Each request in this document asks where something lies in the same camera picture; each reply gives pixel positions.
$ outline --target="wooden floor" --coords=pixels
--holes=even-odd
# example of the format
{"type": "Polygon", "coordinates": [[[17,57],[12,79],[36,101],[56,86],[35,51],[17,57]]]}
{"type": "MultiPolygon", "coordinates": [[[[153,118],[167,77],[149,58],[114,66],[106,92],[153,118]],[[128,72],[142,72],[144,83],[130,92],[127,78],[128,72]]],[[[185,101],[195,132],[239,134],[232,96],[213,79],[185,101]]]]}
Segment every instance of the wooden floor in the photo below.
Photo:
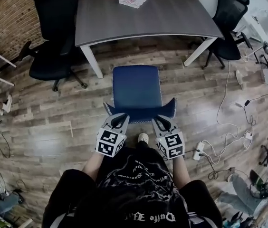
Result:
{"type": "MultiPolygon", "coordinates": [[[[20,217],[17,223],[32,217],[33,227],[40,227],[44,208],[63,171],[83,168],[94,149],[98,129],[107,118],[103,102],[111,102],[112,70],[115,66],[157,66],[163,102],[167,103],[174,96],[178,99],[175,120],[183,132],[186,151],[194,149],[197,142],[208,140],[219,152],[223,148],[226,133],[236,134],[235,127],[219,125],[216,121],[224,97],[228,62],[227,67],[221,70],[219,62],[213,58],[208,68],[201,70],[208,54],[205,51],[185,68],[182,62],[193,52],[187,45],[194,39],[135,38],[94,47],[104,78],[98,79],[87,63],[74,68],[89,85],[86,90],[70,78],[59,84],[59,92],[53,92],[53,82],[29,77],[32,59],[28,57],[18,63],[16,70],[9,69],[1,74],[1,77],[14,82],[15,87],[0,83],[0,99],[5,99],[8,93],[13,95],[11,113],[0,117],[3,121],[0,129],[10,143],[11,152],[10,159],[3,158],[0,153],[0,171],[8,190],[17,186],[17,180],[22,180],[28,189],[23,194],[25,204],[15,207],[7,217],[11,220],[20,217]]],[[[236,124],[239,136],[251,127],[246,122],[243,109],[235,103],[244,105],[246,100],[268,93],[268,85],[261,83],[260,68],[254,58],[247,63],[243,60],[230,63],[228,94],[219,120],[221,123],[236,124]],[[235,78],[236,69],[246,76],[244,90],[241,90],[235,78]]],[[[268,96],[252,101],[246,109],[257,121],[251,147],[244,152],[241,141],[235,142],[214,168],[224,170],[234,166],[247,174],[254,168],[264,176],[267,170],[258,166],[258,161],[264,155],[260,146],[267,142],[268,137],[268,96]]],[[[129,141],[136,141],[140,132],[149,134],[151,146],[154,147],[155,135],[150,124],[130,125],[127,132],[129,141]]],[[[0,147],[7,153],[5,146],[0,135],[0,147]]],[[[212,154],[207,145],[205,151],[212,154]]],[[[217,180],[208,180],[211,167],[205,158],[197,162],[192,159],[192,153],[188,153],[185,159],[190,176],[205,181],[215,198],[223,183],[223,172],[217,180]]]]}

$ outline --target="brick wall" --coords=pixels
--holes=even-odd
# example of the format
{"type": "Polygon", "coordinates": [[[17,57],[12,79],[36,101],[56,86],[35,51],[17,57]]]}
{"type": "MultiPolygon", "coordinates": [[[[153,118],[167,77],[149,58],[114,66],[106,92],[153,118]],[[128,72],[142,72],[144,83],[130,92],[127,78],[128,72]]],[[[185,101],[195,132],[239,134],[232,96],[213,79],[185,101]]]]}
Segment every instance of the brick wall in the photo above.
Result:
{"type": "Polygon", "coordinates": [[[0,53],[11,60],[28,40],[43,42],[34,1],[0,0],[0,53]]]}

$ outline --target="blue chair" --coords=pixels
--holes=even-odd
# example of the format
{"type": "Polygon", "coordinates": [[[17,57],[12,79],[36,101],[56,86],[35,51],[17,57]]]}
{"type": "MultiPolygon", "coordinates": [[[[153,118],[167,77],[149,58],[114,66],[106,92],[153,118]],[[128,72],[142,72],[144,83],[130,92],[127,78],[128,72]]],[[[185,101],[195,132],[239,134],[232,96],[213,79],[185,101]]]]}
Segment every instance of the blue chair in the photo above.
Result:
{"type": "Polygon", "coordinates": [[[177,100],[162,105],[159,72],[155,66],[118,66],[113,70],[114,107],[104,102],[109,115],[127,113],[130,123],[150,122],[157,115],[174,118],[177,100]]]}

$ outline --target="black and white marker cube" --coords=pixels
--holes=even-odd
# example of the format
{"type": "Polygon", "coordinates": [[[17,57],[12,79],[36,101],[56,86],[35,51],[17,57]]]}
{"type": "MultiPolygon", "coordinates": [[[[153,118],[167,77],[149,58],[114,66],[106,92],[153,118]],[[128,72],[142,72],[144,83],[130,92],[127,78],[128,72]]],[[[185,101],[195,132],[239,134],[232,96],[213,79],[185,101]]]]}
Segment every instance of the black and white marker cube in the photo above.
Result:
{"type": "Polygon", "coordinates": [[[126,136],[104,128],[97,135],[96,152],[114,157],[122,148],[126,136]]]}
{"type": "Polygon", "coordinates": [[[156,144],[167,159],[173,159],[185,154],[185,141],[183,140],[182,132],[157,138],[156,144]]]}

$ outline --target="table top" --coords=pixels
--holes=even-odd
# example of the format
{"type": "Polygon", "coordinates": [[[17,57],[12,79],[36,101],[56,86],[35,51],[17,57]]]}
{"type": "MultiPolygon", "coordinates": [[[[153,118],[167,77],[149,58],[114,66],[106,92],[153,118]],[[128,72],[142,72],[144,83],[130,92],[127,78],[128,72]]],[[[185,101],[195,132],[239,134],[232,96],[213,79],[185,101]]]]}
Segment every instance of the table top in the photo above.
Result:
{"type": "Polygon", "coordinates": [[[222,37],[198,0],[147,0],[140,8],[119,0],[79,0],[75,45],[151,35],[222,37]]]}

